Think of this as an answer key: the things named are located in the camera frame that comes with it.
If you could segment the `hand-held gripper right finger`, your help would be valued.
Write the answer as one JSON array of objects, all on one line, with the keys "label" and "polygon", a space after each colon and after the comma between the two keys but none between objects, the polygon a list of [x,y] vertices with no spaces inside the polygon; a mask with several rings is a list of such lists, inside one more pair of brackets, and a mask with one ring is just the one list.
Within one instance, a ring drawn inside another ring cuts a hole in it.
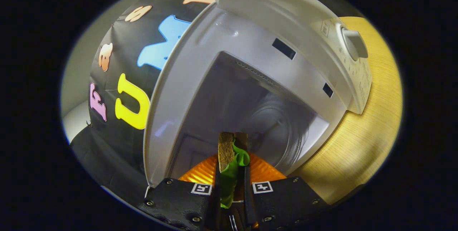
[{"label": "hand-held gripper right finger", "polygon": [[304,231],[307,222],[330,208],[301,177],[286,177],[261,157],[248,155],[245,213],[255,231]]}]

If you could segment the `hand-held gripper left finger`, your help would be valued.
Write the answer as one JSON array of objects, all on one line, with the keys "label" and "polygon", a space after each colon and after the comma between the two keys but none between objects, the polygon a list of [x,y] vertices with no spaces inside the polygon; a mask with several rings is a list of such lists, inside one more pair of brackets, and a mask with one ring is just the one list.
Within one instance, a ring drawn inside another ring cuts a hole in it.
[{"label": "hand-held gripper left finger", "polygon": [[170,231],[214,231],[219,229],[219,202],[219,165],[214,154],[181,178],[165,178],[148,187],[138,209]]}]

